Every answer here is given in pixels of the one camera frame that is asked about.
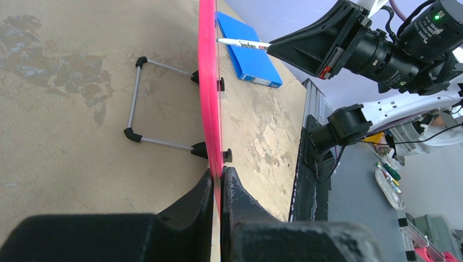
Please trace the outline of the black and white marker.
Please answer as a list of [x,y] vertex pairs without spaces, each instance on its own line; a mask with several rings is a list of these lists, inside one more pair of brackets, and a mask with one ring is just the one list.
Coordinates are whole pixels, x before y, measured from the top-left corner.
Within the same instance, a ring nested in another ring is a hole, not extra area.
[[267,50],[271,44],[263,43],[258,41],[242,40],[242,39],[230,39],[230,38],[219,38],[216,42],[226,44],[230,46],[244,47],[248,49]]

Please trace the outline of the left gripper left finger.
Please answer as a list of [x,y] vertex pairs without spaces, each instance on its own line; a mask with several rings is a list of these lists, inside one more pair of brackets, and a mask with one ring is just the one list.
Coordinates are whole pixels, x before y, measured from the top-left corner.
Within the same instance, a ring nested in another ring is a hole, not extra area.
[[1,247],[1,261],[209,261],[213,181],[206,171],[158,214],[37,215]]

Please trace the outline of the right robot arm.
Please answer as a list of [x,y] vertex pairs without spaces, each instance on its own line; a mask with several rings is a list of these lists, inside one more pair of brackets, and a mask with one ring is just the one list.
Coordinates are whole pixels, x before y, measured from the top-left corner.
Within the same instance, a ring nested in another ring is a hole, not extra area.
[[426,1],[397,32],[371,29],[369,12],[338,1],[315,23],[273,40],[267,53],[319,79],[347,69],[377,83],[426,96],[449,86],[462,44],[462,4]]

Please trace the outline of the pink-framed whiteboard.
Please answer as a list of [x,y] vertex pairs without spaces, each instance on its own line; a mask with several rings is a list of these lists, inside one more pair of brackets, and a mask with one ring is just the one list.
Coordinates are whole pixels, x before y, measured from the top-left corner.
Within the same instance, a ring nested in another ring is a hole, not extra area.
[[224,162],[216,33],[216,1],[200,0],[198,27],[200,106],[211,176],[217,184],[220,184]]

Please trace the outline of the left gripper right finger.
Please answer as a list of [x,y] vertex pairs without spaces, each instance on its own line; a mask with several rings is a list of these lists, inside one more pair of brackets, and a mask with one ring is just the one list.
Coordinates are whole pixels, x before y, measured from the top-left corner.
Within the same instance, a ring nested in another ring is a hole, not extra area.
[[282,222],[242,185],[234,167],[221,177],[222,261],[383,261],[368,228],[354,223]]

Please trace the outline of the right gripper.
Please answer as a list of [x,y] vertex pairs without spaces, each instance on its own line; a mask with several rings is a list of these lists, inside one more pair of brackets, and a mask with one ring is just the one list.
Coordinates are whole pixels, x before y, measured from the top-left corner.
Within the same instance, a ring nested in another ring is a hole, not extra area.
[[342,68],[378,83],[379,89],[399,89],[418,74],[415,62],[370,29],[369,11],[351,1],[337,1],[320,19],[270,42],[267,54],[320,79]]

